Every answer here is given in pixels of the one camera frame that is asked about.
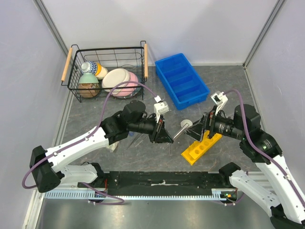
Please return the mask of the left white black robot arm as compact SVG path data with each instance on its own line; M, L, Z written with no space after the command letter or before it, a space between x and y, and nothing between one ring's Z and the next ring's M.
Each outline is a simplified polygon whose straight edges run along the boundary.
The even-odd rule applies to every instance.
M72 166L71 162L100 148L114 148L130 132L148 135L152 143L173 143L165 129L164 114L169 111L166 102L155 103L154 112L148 115L143 102L133 100L123 110L105 118L87 133L65 144L32 150L30 172L35 188L41 193L51 191L61 183L87 183L93 187L104 184L104 173L97 163Z

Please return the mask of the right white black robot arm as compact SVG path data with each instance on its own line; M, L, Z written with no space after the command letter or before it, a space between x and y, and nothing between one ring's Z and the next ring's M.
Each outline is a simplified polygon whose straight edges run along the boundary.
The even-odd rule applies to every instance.
M231 162L219 169L222 187L233 186L259 205L276 229L305 227L305 196L297 186L276 140L261 129L261 117L252 105L238 105L234 117L224 117L214 107L185 130L201 142L208 132L211 139L221 134L240 141L242 152L263 172L272 191L253 181L238 165Z

